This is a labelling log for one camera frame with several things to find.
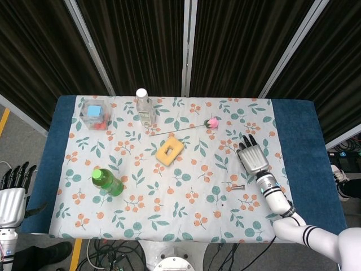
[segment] green bottle cap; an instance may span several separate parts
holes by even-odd
[[[100,169],[94,169],[91,176],[93,179],[99,180],[102,178],[103,172]]]

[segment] flower stem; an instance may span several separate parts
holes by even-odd
[[[179,130],[175,130],[175,131],[170,131],[170,132],[164,132],[164,133],[160,133],[160,134],[175,133],[175,132],[179,132],[179,131],[183,131],[183,130],[188,130],[188,129],[193,129],[193,128],[197,128],[197,127],[201,127],[201,126],[205,126],[205,125],[202,124],[202,125],[197,125],[197,126],[194,126],[194,127],[183,128],[183,129],[179,129]],[[150,137],[159,136],[160,134],[151,134]]]

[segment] table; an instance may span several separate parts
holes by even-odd
[[[346,225],[313,104],[273,99],[272,105],[297,212],[307,223],[338,234]],[[45,211],[24,221],[24,232],[49,232],[75,106],[76,97],[61,97],[58,101],[29,203],[29,208],[43,202],[48,202],[48,206]]]

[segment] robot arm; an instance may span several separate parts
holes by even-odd
[[[36,166],[29,168],[26,162],[13,171],[9,169],[0,181],[0,270],[10,271],[14,260],[17,233],[25,217],[30,180]]]
[[[252,135],[249,139],[243,136],[245,144],[239,144],[237,154],[247,172],[257,177],[257,185],[272,212],[283,217],[273,223],[276,236],[325,255],[342,264],[344,271],[361,270],[357,261],[361,256],[361,229],[346,229],[337,236],[316,226],[306,225],[303,218],[296,213],[293,204],[283,194],[275,177],[268,172],[269,164],[260,146]]]

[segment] clear plastic box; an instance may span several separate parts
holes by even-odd
[[[110,109],[103,100],[84,100],[80,118],[89,130],[107,130]]]

